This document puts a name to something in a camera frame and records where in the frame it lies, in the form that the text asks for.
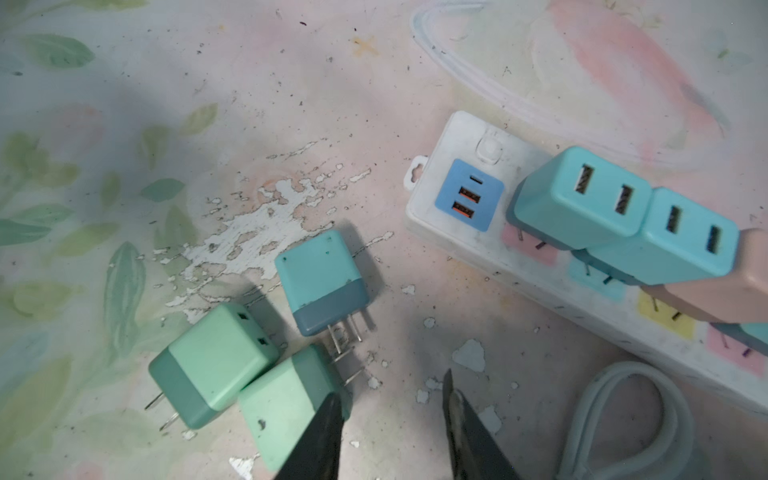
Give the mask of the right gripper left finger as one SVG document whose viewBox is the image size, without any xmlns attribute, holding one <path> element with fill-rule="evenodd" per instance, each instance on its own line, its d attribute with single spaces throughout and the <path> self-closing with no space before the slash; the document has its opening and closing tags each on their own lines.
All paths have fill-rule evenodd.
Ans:
<svg viewBox="0 0 768 480">
<path fill-rule="evenodd" d="M 338 393 L 331 393 L 324 399 L 274 479 L 336 480 L 343 426 L 341 397 Z"/>
</svg>

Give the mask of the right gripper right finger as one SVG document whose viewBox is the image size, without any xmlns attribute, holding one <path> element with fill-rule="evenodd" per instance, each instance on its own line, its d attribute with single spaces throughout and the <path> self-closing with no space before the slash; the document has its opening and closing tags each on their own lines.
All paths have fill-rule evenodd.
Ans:
<svg viewBox="0 0 768 480">
<path fill-rule="evenodd" d="M 442 409 L 454 479 L 521 479 L 463 393 L 454 386 L 450 369 L 443 377 Z"/>
</svg>

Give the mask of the teal plug adapter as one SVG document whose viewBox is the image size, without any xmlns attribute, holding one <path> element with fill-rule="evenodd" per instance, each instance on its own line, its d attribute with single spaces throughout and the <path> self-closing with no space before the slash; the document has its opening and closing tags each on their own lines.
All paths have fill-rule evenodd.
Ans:
<svg viewBox="0 0 768 480">
<path fill-rule="evenodd" d="M 327 230 L 274 260 L 299 333 L 312 337 L 366 308 L 371 297 L 341 233 Z"/>
<path fill-rule="evenodd" d="M 748 349 L 767 356 L 766 323 L 713 323 L 712 326 L 720 333 L 744 344 Z"/>
<path fill-rule="evenodd" d="M 582 250 L 637 233 L 651 195 L 645 179 L 570 147 L 518 185 L 506 219 L 558 250 Z"/>
<path fill-rule="evenodd" d="M 654 286 L 727 275 L 739 239 L 732 220 L 659 187 L 636 234 L 573 256 L 613 280 Z"/>
</svg>

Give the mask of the teal plug adapter top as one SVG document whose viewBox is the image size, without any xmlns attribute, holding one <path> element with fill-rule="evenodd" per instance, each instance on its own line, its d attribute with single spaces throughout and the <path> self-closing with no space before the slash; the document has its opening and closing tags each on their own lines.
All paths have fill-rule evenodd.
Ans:
<svg viewBox="0 0 768 480">
<path fill-rule="evenodd" d="M 651 195 L 645 179 L 570 147 L 518 185 L 506 219 L 558 250 L 582 250 L 637 233 Z"/>
</svg>

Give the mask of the pink plug adapter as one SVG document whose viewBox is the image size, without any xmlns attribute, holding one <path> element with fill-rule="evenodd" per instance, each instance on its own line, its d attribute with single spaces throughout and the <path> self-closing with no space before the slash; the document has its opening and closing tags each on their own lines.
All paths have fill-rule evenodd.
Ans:
<svg viewBox="0 0 768 480">
<path fill-rule="evenodd" d="M 708 323 L 748 324 L 767 321 L 767 232 L 741 232 L 731 272 L 725 276 L 644 286 L 654 299 L 684 315 Z"/>
</svg>

